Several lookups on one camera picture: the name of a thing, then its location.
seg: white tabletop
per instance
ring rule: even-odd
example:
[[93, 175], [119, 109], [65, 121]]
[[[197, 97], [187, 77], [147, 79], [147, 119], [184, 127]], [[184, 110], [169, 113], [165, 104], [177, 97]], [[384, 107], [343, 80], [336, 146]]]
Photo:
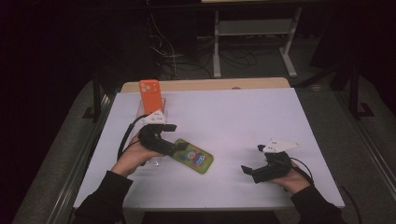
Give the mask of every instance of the white tabletop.
[[[257, 145], [271, 138], [299, 143], [287, 151], [311, 170], [316, 187], [336, 206], [344, 202], [295, 90], [255, 89], [221, 91], [165, 91], [168, 123], [177, 125], [163, 138], [183, 138], [212, 153], [214, 162], [200, 175], [169, 157], [159, 166], [139, 167], [124, 207], [141, 210], [273, 210], [292, 206], [290, 195], [271, 183], [255, 184], [241, 165], [266, 165]], [[74, 206], [93, 193], [117, 159], [128, 125], [136, 118], [140, 93], [119, 93], [93, 154]]]

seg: cable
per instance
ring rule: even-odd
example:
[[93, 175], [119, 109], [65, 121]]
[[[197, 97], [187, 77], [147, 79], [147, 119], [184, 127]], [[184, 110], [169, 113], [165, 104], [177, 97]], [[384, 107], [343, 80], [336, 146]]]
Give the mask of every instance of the cable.
[[363, 223], [361, 219], [361, 210], [358, 207], [358, 204], [355, 202], [355, 200], [352, 198], [352, 195], [349, 193], [349, 191], [343, 186], [343, 185], [338, 185], [348, 196], [349, 200], [352, 202], [353, 206], [355, 207], [356, 215], [358, 216], [358, 221], [359, 224]]
[[137, 117], [137, 118], [134, 120], [134, 122], [132, 122], [132, 123], [128, 126], [128, 129], [126, 130], [125, 135], [122, 137], [122, 141], [121, 141], [121, 143], [120, 143], [119, 152], [117, 153], [117, 160], [120, 159], [120, 157], [122, 156], [122, 153], [125, 151], [125, 149], [127, 149], [127, 148], [130, 147], [131, 145], [133, 145], [133, 144], [135, 144], [136, 142], [138, 142], [138, 141], [133, 142], [132, 144], [128, 145], [128, 147], [124, 148], [125, 143], [126, 143], [126, 140], [128, 140], [128, 137], [129, 137], [129, 135], [131, 134], [132, 129], [134, 128], [134, 125], [135, 125], [140, 119], [145, 118], [145, 117], [147, 117], [147, 116], [148, 116], [148, 115], [142, 115], [142, 116]]
[[305, 165], [305, 163], [303, 163], [302, 161], [299, 161], [299, 160], [297, 160], [297, 159], [295, 159], [295, 158], [292, 158], [292, 157], [290, 157], [290, 159], [291, 159], [291, 160], [294, 160], [294, 161], [297, 161], [297, 162], [299, 162], [300, 164], [302, 164], [303, 166], [305, 166], [306, 170], [309, 172], [309, 175], [311, 176], [311, 179], [314, 180], [314, 177], [312, 176], [311, 171], [309, 170], [308, 166]]

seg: black jacket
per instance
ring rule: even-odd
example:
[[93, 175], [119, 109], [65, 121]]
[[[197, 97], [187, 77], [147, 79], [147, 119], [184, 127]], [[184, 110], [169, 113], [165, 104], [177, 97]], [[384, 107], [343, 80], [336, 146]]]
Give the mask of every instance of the black jacket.
[[[77, 209], [73, 223], [114, 223], [121, 220], [122, 203], [132, 183], [130, 179], [107, 171], [98, 190]], [[300, 213], [300, 224], [345, 223], [341, 210], [328, 203], [314, 186], [294, 194], [291, 200]]]

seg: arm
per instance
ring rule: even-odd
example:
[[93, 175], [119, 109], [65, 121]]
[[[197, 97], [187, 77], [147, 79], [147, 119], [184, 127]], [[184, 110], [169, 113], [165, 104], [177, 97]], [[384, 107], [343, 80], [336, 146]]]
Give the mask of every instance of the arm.
[[283, 187], [292, 194], [291, 201], [300, 213], [300, 224], [344, 224], [341, 210], [328, 203], [320, 192], [302, 175], [291, 169], [283, 177], [271, 182]]
[[75, 213], [74, 224], [114, 223], [122, 218], [122, 203], [133, 181], [126, 178], [137, 167], [162, 154], [143, 147], [135, 136], [117, 163], [106, 172], [99, 188], [88, 196]]

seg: orange phone case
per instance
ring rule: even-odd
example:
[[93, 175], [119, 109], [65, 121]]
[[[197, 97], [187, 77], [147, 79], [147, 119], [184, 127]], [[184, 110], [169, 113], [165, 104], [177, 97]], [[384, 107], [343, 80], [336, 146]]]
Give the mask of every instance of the orange phone case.
[[145, 114], [151, 114], [159, 109], [163, 111], [163, 98], [161, 97], [160, 83], [158, 80], [141, 80], [139, 81], [139, 89]]

